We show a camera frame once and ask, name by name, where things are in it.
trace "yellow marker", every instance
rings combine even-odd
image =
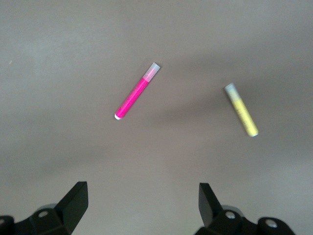
[[[243,100],[237,92],[235,85],[230,83],[225,87],[225,91],[228,94],[230,101],[233,104],[248,135],[252,137],[258,135],[258,128],[255,126]]]

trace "marker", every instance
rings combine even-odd
[[[230,83],[225,87],[225,91],[228,94],[230,101],[233,104],[247,134],[251,137],[258,135],[258,128],[254,124],[252,117],[250,116],[243,100],[238,94],[235,85],[233,83]]]
[[[140,94],[143,92],[143,90],[146,88],[146,86],[149,84],[151,79],[154,77],[154,75],[157,73],[157,71],[160,69],[160,66],[156,63],[153,63],[148,71],[143,75],[141,80],[137,83],[137,85],[134,87],[132,92],[128,95],[128,97],[125,99],[123,104],[118,108],[118,110],[115,112],[114,117],[117,120],[121,120],[125,114],[129,111],[129,109],[132,107],[132,105],[135,103],[135,101],[138,99]]]

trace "silver bolt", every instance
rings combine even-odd
[[[274,220],[267,219],[267,220],[265,221],[265,223],[266,223],[269,227],[271,227],[271,228],[277,228],[277,224],[276,224],[276,222],[275,222]]]
[[[38,214],[38,217],[39,217],[39,218],[42,218],[42,217],[46,216],[47,214],[48,214],[47,211],[42,211],[42,212],[40,212],[40,213]]]
[[[226,215],[226,217],[227,217],[228,219],[234,219],[234,218],[236,218],[235,214],[234,214],[233,212],[231,212],[231,211],[227,211],[225,215]]]

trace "pink marker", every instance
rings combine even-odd
[[[157,73],[159,69],[160,69],[160,66],[157,65],[156,63],[153,63],[151,65],[151,67],[148,69],[145,75],[143,75],[143,77],[137,83],[137,85],[132,90],[132,92],[128,95],[128,97],[123,102],[123,104],[115,112],[114,117],[117,120],[121,120],[125,116],[125,114],[132,107],[132,105],[135,103],[135,101],[138,99],[140,94],[143,92],[143,90],[146,88],[146,86],[149,84],[149,82],[151,81],[151,79],[154,77],[154,75]]]

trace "translucent marker cap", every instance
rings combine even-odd
[[[161,67],[159,65],[157,65],[156,63],[153,63],[150,68],[147,70],[147,72],[145,73],[145,75],[143,75],[143,78],[147,81],[150,82],[151,79],[154,77],[154,75],[157,73],[157,71],[160,69]]]

